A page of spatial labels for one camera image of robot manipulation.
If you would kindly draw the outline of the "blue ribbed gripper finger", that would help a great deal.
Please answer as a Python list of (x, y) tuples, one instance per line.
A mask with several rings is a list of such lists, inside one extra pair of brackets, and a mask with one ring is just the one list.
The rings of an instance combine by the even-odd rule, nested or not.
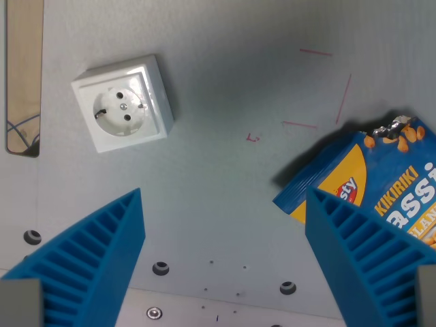
[(417, 326), (419, 266), (435, 250), (330, 193), (307, 190), (305, 236), (347, 326)]
[(45, 326), (114, 326), (145, 238), (135, 189), (45, 243), (3, 279), (41, 282)]

